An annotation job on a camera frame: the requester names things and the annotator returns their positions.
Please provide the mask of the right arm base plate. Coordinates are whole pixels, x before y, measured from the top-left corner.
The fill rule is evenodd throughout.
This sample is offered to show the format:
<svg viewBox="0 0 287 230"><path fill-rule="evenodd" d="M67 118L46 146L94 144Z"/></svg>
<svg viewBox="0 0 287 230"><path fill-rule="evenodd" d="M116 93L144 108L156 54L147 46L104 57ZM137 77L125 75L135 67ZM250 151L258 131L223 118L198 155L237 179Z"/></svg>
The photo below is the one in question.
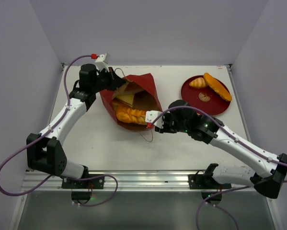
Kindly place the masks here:
<svg viewBox="0 0 287 230"><path fill-rule="evenodd" d="M231 184L219 184L212 178L217 163L210 164L206 170L199 170L195 174L188 175L190 189L231 189Z"/></svg>

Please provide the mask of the fake croissant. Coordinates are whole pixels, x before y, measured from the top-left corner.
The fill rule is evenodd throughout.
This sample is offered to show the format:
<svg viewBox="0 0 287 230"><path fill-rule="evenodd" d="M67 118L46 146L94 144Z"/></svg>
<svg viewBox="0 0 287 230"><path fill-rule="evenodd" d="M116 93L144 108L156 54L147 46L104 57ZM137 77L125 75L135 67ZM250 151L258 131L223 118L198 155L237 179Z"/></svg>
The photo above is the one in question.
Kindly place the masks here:
<svg viewBox="0 0 287 230"><path fill-rule="evenodd" d="M204 78L200 77L200 78L196 78L194 80L192 80L189 83L190 87L196 88L196 89L201 89L201 88L205 88L207 86Z"/></svg>

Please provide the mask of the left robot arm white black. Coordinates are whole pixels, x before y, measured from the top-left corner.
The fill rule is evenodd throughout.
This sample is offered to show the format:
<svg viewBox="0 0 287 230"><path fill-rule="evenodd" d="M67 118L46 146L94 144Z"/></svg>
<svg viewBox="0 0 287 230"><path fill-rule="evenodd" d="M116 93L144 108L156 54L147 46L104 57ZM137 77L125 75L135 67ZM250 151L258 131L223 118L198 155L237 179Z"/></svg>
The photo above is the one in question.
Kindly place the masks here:
<svg viewBox="0 0 287 230"><path fill-rule="evenodd" d="M79 79L67 94L67 102L62 110L46 128L27 137L28 168L61 178L72 178L78 188L85 188L90 181L87 167L68 161L63 142L94 103L97 93L115 91L125 83L126 80L117 76L112 68L98 70L94 64L82 65Z"/></svg>

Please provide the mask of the red paper bag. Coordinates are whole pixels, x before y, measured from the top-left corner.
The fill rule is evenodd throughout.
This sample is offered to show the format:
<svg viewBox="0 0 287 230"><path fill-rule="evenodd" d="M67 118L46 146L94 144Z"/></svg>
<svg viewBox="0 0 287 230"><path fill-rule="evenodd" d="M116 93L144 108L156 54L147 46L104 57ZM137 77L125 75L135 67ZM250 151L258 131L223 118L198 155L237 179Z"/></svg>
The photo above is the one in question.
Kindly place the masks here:
<svg viewBox="0 0 287 230"><path fill-rule="evenodd" d="M146 112L151 110L161 111L162 107L158 99L154 77L152 74L147 73L143 75L126 75L123 79L126 80L126 84L118 90L103 90L100 92L103 105L114 122L121 128L133 132L147 131L147 124L139 125L121 122L117 119L115 112L118 107L144 110ZM124 94L135 95L132 107L115 99L117 95Z"/></svg>

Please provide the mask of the long orange bread loaf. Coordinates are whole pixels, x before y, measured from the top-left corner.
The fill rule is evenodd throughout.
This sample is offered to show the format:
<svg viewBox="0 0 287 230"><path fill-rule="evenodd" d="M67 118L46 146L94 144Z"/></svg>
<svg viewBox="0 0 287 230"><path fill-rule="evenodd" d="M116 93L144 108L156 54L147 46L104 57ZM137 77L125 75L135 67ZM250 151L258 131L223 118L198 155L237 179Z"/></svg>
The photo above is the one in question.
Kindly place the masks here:
<svg viewBox="0 0 287 230"><path fill-rule="evenodd" d="M203 75L203 79L205 80L206 84L216 92L223 100L227 102L232 101L232 96L229 91L212 75L209 73L205 73Z"/></svg>

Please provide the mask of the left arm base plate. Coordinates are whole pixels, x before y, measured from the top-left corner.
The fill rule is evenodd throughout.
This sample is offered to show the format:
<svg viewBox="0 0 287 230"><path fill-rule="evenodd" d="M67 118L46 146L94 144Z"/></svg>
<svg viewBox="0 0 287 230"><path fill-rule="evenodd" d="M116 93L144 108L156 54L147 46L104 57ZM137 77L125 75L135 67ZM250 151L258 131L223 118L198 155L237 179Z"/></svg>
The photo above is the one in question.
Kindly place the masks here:
<svg viewBox="0 0 287 230"><path fill-rule="evenodd" d="M62 181L62 189L103 189L104 186L103 174L88 174L87 178L73 179L64 178Z"/></svg>

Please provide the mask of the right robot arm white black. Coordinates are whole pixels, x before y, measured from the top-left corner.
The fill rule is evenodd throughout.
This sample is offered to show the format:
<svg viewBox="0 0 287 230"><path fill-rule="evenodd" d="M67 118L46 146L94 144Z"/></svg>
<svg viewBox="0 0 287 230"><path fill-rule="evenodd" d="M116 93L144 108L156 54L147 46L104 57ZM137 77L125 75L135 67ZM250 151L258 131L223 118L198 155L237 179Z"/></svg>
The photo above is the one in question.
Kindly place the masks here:
<svg viewBox="0 0 287 230"><path fill-rule="evenodd" d="M233 132L219 119L183 100L170 104L164 112L147 112L146 122L159 133L186 133L225 151L242 161L244 167L210 164L201 175L189 178L203 188L219 188L223 184L244 185L254 188L261 195L275 199L287 175L287 155L268 152Z"/></svg>

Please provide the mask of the braided fake bread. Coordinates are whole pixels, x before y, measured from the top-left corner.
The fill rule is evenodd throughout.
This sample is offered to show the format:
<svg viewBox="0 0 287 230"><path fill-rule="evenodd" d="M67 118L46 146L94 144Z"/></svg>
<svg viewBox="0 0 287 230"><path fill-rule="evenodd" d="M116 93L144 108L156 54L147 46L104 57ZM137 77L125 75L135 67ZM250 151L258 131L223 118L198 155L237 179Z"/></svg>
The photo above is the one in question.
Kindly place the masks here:
<svg viewBox="0 0 287 230"><path fill-rule="evenodd" d="M124 123L132 123L132 124L139 124L145 125L146 121L146 111L126 108L126 107L118 107L116 109L116 117L119 121Z"/></svg>

